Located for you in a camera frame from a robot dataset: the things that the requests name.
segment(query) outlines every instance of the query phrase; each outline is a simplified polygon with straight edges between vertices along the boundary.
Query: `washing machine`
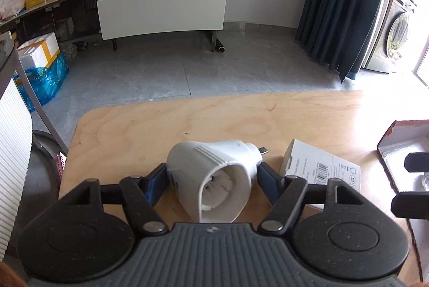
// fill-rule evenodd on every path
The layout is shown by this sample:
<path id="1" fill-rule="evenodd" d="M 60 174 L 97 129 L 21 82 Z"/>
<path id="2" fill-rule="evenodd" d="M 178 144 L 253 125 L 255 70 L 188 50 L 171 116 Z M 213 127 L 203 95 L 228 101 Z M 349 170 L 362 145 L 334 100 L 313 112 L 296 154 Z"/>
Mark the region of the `washing machine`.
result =
<path id="1" fill-rule="evenodd" d="M 416 5 L 412 0 L 388 0 L 379 33 L 364 59 L 363 68 L 391 73 L 399 60 L 409 55 L 407 41 Z"/>

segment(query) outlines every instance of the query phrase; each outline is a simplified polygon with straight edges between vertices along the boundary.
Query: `wood grain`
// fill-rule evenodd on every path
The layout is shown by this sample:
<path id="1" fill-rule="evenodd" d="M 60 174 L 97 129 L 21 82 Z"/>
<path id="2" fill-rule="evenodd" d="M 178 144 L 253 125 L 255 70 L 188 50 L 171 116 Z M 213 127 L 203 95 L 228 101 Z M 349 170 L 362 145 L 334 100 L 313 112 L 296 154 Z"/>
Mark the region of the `wood grain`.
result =
<path id="1" fill-rule="evenodd" d="M 390 215 L 395 193 L 376 148 L 394 120 L 427 117 L 427 99 L 411 93 L 306 92 L 224 96 L 145 102 L 98 108 L 78 122 L 70 145 L 60 195 L 87 178 L 117 183 L 128 175 L 146 175 L 165 162 L 168 152 L 186 140 L 213 142 L 239 139 L 269 153 L 264 160 L 278 170 L 293 138 L 333 153 L 362 169 L 362 193 Z M 238 222 L 256 226 L 270 205 L 256 185 Z M 174 193 L 166 191 L 156 209 L 171 227 L 190 221 Z M 120 206 L 106 211 L 125 220 Z M 403 219 L 395 221 L 411 233 Z M 415 249 L 400 278 L 420 281 Z"/>

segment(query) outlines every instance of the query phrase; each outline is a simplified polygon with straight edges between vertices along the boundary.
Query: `washing machine door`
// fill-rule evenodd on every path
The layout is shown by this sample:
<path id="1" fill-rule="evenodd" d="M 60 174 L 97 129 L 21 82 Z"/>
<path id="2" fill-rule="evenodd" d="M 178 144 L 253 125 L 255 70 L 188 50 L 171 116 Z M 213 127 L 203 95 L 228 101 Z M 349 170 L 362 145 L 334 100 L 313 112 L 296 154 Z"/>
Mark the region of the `washing machine door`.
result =
<path id="1" fill-rule="evenodd" d="M 404 55 L 409 33 L 408 13 L 404 12 L 393 21 L 387 36 L 386 54 L 392 62 L 396 62 Z"/>

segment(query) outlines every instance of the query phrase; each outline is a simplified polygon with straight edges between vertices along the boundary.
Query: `blue plastic bag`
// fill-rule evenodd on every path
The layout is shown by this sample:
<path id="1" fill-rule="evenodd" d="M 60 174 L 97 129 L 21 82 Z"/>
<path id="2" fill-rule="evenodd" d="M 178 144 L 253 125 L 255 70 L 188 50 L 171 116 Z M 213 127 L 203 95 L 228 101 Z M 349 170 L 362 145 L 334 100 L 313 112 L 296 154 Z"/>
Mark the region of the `blue plastic bag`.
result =
<path id="1" fill-rule="evenodd" d="M 63 84 L 63 81 L 69 72 L 66 57 L 61 52 L 49 68 L 30 68 L 25 70 L 31 87 L 36 94 L 41 105 L 50 102 Z M 29 111 L 35 111 L 35 107 L 31 102 L 24 86 L 20 83 L 19 76 L 14 77 L 15 82 L 18 81 L 18 89 L 22 98 L 27 105 Z"/>

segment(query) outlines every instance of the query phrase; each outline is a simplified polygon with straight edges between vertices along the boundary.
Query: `baseboard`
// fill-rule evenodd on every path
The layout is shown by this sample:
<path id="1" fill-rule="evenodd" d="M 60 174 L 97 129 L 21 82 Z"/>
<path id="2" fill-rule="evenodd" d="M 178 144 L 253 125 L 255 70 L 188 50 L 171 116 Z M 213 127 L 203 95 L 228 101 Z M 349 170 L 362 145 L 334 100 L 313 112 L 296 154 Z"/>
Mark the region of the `baseboard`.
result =
<path id="1" fill-rule="evenodd" d="M 224 30 L 226 31 L 244 31 L 244 32 L 264 32 L 264 33 L 279 33 L 295 36 L 297 29 L 290 27 L 281 27 L 279 25 L 267 25 L 247 22 L 224 22 Z"/>

